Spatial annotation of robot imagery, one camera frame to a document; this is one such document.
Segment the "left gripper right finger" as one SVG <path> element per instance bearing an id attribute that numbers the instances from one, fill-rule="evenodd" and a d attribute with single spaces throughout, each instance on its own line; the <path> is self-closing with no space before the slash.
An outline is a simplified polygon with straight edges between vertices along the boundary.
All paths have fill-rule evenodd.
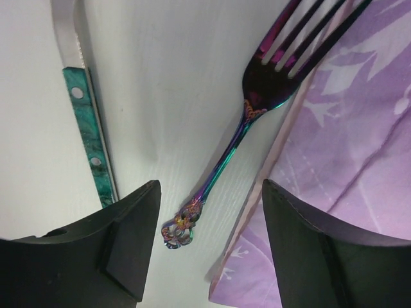
<path id="1" fill-rule="evenodd" d="M 263 182 L 283 307 L 409 307 L 410 241 L 356 227 Z"/>

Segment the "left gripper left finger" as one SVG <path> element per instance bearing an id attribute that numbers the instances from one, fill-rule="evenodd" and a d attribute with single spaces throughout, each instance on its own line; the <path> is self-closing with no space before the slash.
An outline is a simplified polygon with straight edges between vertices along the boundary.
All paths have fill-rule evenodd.
<path id="1" fill-rule="evenodd" d="M 161 203 L 151 180 L 74 223 L 1 241 L 2 307 L 135 307 L 143 299 Z"/>

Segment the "iridescent rainbow fork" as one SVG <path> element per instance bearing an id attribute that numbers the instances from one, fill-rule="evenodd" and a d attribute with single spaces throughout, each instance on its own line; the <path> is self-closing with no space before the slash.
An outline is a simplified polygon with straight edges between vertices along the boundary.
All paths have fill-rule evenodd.
<path id="1" fill-rule="evenodd" d="M 303 27 L 320 8 L 322 1 L 315 1 L 312 4 L 302 19 L 282 41 L 268 62 L 264 63 L 263 58 L 300 3 L 300 0 L 291 0 L 288 2 L 252 55 L 243 73 L 243 112 L 236 131 L 219 161 L 198 191 L 180 208 L 172 219 L 165 222 L 161 227 L 161 235 L 164 245 L 167 248 L 174 250 L 192 242 L 193 228 L 200 219 L 203 206 L 206 203 L 209 193 L 251 126 L 265 113 L 284 105 L 296 93 L 307 75 L 325 57 L 328 51 L 330 51 L 342 35 L 353 25 L 357 18 L 361 16 L 363 11 L 370 5 L 371 0 L 361 1 L 349 16 L 320 43 L 320 46 L 314 50 L 302 67 L 299 68 L 295 74 L 291 74 L 297 61 L 344 4 L 343 1 L 337 1 L 293 51 L 282 68 L 277 70 L 275 68 L 276 65 L 282 60 L 287 49 L 291 46 Z"/>

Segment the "purple Elsa placemat cloth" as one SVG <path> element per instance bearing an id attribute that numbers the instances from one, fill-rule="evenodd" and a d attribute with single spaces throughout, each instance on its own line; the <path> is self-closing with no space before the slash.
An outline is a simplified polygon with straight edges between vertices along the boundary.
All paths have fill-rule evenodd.
<path id="1" fill-rule="evenodd" d="M 219 260 L 213 303 L 281 306 L 266 178 L 352 225 L 410 238 L 409 1 L 373 1 L 298 92 Z"/>

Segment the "green handled spoon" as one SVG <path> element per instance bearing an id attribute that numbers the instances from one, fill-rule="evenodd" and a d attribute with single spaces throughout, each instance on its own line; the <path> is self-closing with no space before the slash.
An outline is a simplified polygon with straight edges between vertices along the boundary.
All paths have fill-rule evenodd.
<path id="1" fill-rule="evenodd" d="M 89 67 L 92 51 L 84 2 L 56 0 L 50 4 L 66 89 L 96 191 L 105 208 L 118 201 L 118 193 Z"/>

